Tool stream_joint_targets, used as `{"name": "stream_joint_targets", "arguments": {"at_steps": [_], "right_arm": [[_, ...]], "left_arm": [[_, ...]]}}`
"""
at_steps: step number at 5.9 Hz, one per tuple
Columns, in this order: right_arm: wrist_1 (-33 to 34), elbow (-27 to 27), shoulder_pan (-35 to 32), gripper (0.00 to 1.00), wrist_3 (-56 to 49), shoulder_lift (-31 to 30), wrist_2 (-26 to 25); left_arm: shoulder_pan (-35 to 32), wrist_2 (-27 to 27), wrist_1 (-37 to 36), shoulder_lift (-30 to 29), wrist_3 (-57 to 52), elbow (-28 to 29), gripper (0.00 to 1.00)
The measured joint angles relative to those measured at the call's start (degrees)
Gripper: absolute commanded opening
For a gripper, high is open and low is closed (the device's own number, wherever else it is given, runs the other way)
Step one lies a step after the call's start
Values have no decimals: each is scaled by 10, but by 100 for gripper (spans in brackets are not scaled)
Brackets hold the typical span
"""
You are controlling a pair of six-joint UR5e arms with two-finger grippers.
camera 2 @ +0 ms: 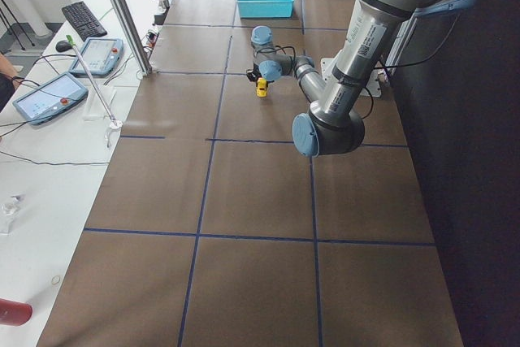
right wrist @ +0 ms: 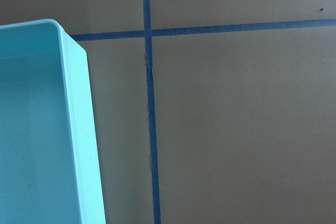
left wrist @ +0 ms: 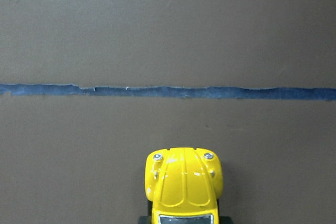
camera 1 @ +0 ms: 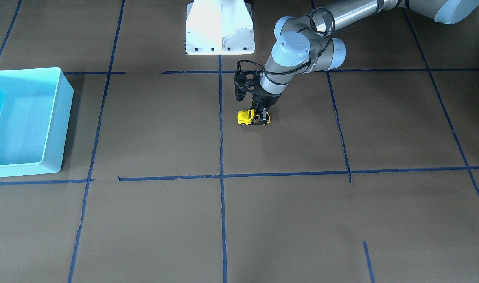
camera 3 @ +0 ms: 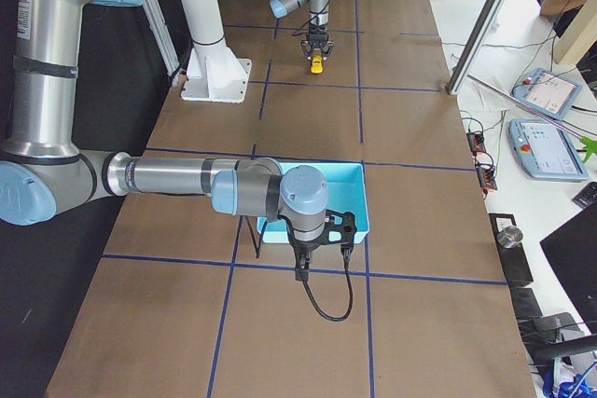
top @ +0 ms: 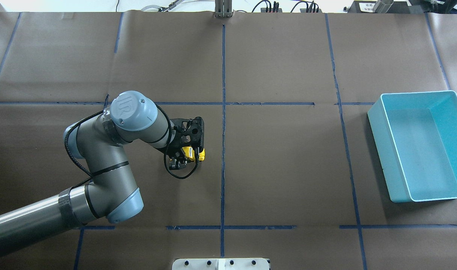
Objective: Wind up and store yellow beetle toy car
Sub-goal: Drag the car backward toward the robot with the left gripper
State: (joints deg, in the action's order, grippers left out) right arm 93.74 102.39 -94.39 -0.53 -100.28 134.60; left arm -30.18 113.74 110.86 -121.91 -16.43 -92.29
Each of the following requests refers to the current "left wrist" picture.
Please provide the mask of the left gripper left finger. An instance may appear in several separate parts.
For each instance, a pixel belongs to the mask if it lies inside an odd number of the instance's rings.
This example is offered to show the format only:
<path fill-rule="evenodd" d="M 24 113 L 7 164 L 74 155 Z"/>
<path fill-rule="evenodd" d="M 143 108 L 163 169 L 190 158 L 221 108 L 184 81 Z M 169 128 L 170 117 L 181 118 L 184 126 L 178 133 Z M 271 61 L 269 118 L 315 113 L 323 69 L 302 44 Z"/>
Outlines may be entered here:
<path fill-rule="evenodd" d="M 138 219 L 138 224 L 151 224 L 152 217 L 151 216 L 140 216 Z"/>

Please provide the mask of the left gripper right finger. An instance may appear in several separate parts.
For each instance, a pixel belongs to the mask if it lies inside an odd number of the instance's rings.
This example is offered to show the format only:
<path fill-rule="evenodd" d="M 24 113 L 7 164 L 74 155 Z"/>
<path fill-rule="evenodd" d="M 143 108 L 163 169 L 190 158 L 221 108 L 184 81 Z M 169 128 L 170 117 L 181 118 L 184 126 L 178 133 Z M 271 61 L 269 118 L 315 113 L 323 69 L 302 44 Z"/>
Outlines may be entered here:
<path fill-rule="evenodd" d="M 233 220 L 229 216 L 220 216 L 219 223 L 220 224 L 233 224 Z"/>

